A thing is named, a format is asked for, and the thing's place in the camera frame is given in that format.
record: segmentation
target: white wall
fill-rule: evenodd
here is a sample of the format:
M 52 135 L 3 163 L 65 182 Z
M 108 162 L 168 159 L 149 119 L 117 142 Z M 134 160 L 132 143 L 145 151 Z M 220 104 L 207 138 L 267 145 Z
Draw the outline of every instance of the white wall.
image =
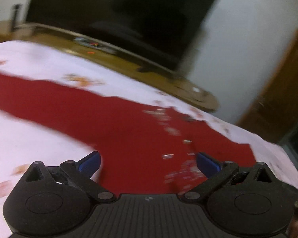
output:
M 15 3 L 0 0 L 0 20 Z M 202 27 L 189 79 L 212 92 L 217 117 L 234 123 L 278 65 L 298 27 L 298 0 L 218 0 Z

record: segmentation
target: wooden table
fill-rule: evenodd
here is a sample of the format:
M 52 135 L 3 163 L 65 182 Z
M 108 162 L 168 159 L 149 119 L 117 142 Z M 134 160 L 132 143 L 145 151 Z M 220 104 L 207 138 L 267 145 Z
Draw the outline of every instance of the wooden table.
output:
M 9 40 L 31 41 L 88 59 L 137 81 L 153 86 L 205 112 L 215 111 L 219 106 L 217 99 L 211 93 L 197 87 L 185 78 L 170 78 L 170 75 L 165 74 L 163 71 L 141 73 L 138 71 L 139 64 L 116 55 L 76 44 L 72 39 L 62 36 L 61 32 L 36 31 L 33 33 L 33 29 L 30 26 L 25 26 L 11 33 L 10 22 L 1 21 L 0 43 Z

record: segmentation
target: wooden door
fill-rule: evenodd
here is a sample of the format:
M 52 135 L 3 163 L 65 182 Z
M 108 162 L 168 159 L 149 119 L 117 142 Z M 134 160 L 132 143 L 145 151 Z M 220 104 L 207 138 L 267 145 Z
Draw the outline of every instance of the wooden door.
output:
M 273 77 L 238 126 L 278 143 L 298 121 L 298 30 Z

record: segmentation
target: ribbed black surface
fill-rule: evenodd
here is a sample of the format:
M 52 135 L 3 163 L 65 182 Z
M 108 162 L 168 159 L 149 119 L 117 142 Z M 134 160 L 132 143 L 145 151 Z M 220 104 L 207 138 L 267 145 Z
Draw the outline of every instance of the ribbed black surface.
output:
M 233 238 L 214 226 L 197 205 L 175 194 L 122 195 L 96 207 L 80 227 L 59 238 Z M 11 238 L 22 238 L 17 234 Z M 286 238 L 283 234 L 275 238 Z

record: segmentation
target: television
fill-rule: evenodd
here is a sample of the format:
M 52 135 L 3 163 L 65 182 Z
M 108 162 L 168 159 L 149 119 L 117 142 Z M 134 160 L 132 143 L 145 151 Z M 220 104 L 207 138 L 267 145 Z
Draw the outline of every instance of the television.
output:
M 31 0 L 26 21 L 70 30 L 176 70 L 215 0 Z

